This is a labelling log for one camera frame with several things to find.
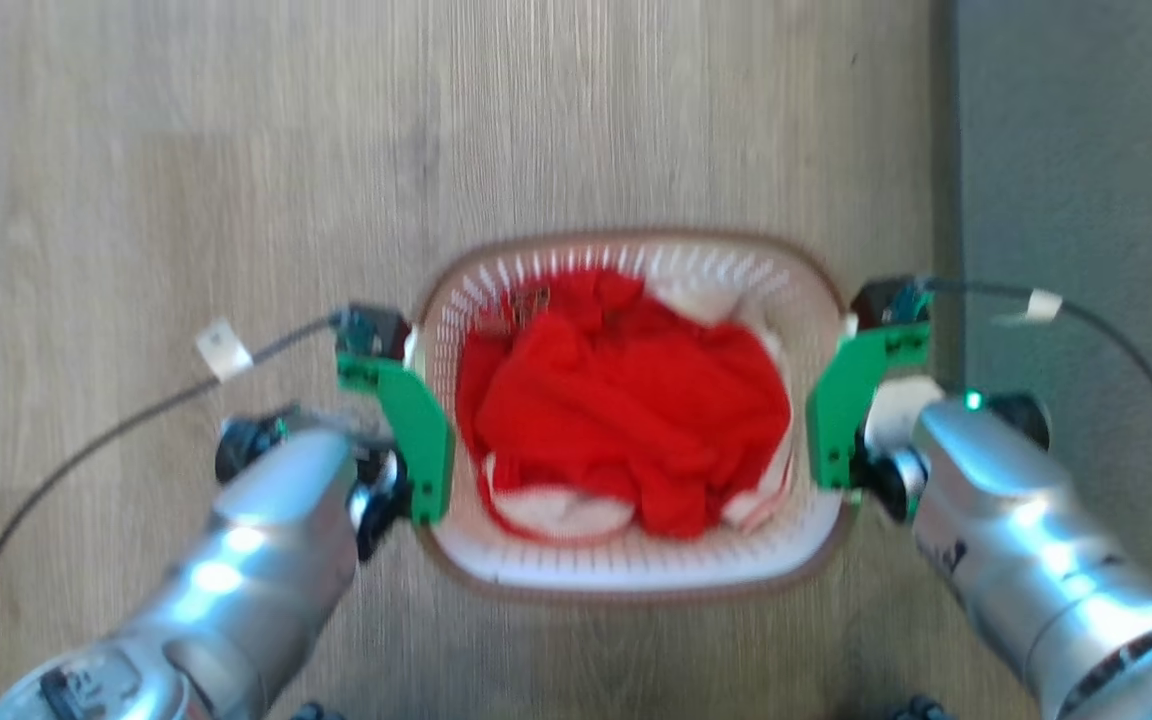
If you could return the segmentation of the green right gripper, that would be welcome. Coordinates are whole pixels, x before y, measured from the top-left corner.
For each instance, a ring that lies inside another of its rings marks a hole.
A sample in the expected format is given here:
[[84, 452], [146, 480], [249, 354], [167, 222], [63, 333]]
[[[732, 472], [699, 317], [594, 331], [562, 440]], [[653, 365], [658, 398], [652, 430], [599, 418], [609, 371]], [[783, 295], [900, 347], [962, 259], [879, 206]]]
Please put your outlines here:
[[929, 359], [931, 323], [878, 325], [861, 329], [844, 323], [829, 364], [806, 401], [810, 471], [819, 488], [851, 492], [856, 434], [884, 379]]

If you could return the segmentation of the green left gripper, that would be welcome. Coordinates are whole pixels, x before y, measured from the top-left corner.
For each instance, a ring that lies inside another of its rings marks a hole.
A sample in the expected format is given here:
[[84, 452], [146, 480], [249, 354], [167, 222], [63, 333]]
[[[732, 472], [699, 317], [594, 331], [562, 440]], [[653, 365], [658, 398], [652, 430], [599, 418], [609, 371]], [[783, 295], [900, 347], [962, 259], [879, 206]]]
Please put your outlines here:
[[411, 520], [420, 526], [442, 523], [450, 506], [456, 437], [444, 406], [403, 361], [364, 355], [338, 355], [338, 381], [343, 389], [371, 395], [388, 420], [397, 454], [412, 488]]

